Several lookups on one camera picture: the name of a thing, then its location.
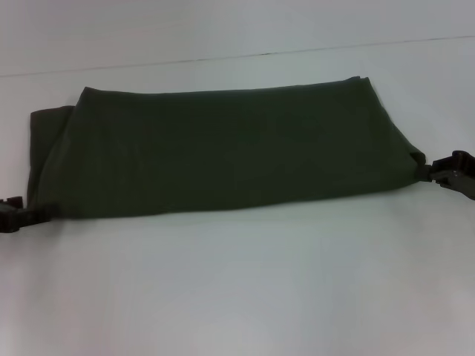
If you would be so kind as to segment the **dark green FREE! T-shirt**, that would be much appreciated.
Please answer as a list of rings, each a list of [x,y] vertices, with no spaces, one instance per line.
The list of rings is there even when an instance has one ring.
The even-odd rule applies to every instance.
[[[68,219],[390,191],[426,162],[367,78],[253,90],[83,90],[30,116],[29,206]]]

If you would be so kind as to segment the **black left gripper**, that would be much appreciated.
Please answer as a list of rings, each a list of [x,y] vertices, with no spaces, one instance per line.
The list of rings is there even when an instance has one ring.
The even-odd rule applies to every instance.
[[[48,223],[59,217],[57,205],[23,208],[22,197],[0,199],[0,233],[14,233],[25,226]]]

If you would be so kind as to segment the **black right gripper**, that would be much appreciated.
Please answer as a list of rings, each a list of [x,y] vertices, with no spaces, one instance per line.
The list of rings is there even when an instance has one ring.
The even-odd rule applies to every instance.
[[[449,157],[432,165],[419,165],[415,171],[418,182],[433,182],[475,201],[475,157],[465,151],[453,151]]]

